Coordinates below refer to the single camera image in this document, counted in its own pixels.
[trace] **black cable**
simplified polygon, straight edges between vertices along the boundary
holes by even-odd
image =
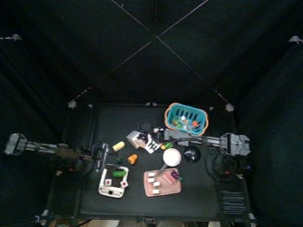
[[[89,223],[92,219],[88,219],[84,223],[80,223],[76,227],[84,225],[85,223]]]

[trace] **black table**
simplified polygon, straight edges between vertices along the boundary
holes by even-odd
[[[209,127],[205,136],[220,137],[225,132],[235,132],[235,118],[224,106],[201,107],[208,113]],[[70,110],[62,139],[70,146],[92,145],[101,141],[109,145],[120,141],[125,146],[118,150],[122,156],[121,166],[129,168],[128,184],[120,199],[98,194],[100,173],[90,164],[82,174],[62,173],[54,177],[48,200],[49,213],[77,219],[136,219],[136,220],[217,220],[217,197],[215,181],[205,171],[205,156],[209,149],[199,145],[201,159],[196,163],[181,160],[176,167],[183,177],[181,192],[158,197],[146,197],[142,185],[145,171],[161,166],[161,152],[149,154],[137,150],[125,136],[137,130],[141,120],[153,127],[164,127],[166,106],[78,106]],[[138,159],[132,166],[126,157],[136,153]],[[116,157],[108,156],[106,162],[116,164]]]

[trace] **pink package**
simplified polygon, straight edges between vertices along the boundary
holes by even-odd
[[[174,178],[172,177],[172,174],[170,174],[170,172],[165,172],[164,174],[162,174],[162,178],[166,180],[166,182],[168,182],[168,184],[174,184]]]

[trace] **green object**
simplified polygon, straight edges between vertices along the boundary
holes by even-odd
[[[125,174],[126,174],[126,171],[124,171],[124,170],[112,172],[112,176],[114,176],[114,177],[124,177]]]
[[[121,164],[122,158],[117,157],[117,163]]]
[[[172,143],[165,143],[165,149],[172,148],[173,144]]]

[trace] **yellow object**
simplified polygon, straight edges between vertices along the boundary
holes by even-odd
[[[128,157],[128,163],[129,163],[130,165],[133,165],[133,164],[136,163],[136,160],[137,160],[137,155],[136,155],[136,154],[133,154],[133,155],[130,155],[130,156]]]
[[[117,144],[114,144],[112,146],[113,151],[116,152],[118,149],[121,149],[124,147],[124,145],[125,145],[124,142],[118,142]]]

